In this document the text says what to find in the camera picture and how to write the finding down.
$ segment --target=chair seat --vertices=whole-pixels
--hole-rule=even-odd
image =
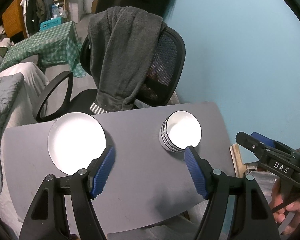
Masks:
[[[70,101],[66,113],[81,112],[89,115],[94,114],[90,110],[90,106],[96,100],[97,93],[97,89],[88,89],[79,93]]]

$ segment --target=green checkered tablecloth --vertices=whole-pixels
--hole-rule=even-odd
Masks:
[[[75,77],[84,77],[86,72],[80,64],[82,44],[79,40],[75,23],[66,22],[13,45],[4,56],[0,72],[20,63],[32,55],[39,55],[38,67],[46,69],[51,66],[69,64]]]

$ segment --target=hanging clothes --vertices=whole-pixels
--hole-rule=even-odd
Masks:
[[[37,0],[29,0],[26,10],[26,26],[30,36],[37,33],[40,29],[36,1]]]
[[[36,0],[36,6],[37,6],[37,16],[39,18],[39,24],[46,21],[47,13],[46,13],[46,6],[43,2],[43,0]]]
[[[43,2],[44,2],[44,5],[45,5],[46,14],[47,14],[46,21],[51,20],[52,13],[51,13],[51,9],[50,8],[52,7],[53,0],[43,0]]]
[[[20,3],[20,6],[22,6],[22,8],[23,8],[23,21],[26,26],[26,32],[28,33],[28,29],[27,29],[27,25],[26,25],[27,2],[28,2],[28,0],[22,0]]]

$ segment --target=blue box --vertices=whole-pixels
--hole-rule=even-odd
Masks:
[[[44,31],[44,30],[49,29],[51,27],[60,25],[61,23],[62,23],[61,17],[45,21],[45,22],[41,23],[40,31]]]

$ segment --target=table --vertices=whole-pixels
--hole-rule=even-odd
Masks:
[[[80,64],[82,44],[73,21],[38,32],[9,48],[0,65],[0,72],[32,55],[39,55],[38,67],[69,64],[75,77],[86,75]]]
[[[159,143],[162,123],[178,110],[192,113],[202,127],[202,139],[196,147],[199,155],[213,168],[235,176],[229,137],[214,103],[94,115],[105,130],[107,143],[116,148],[116,161],[103,193],[92,201],[106,234],[158,223],[203,200],[195,190],[183,154],[170,154]],[[52,125],[53,121],[9,128],[1,141],[9,192],[22,219],[47,174],[66,176],[48,153],[47,138]],[[72,143],[84,143],[74,138],[70,138]],[[76,233],[69,196],[66,209],[70,231]]]

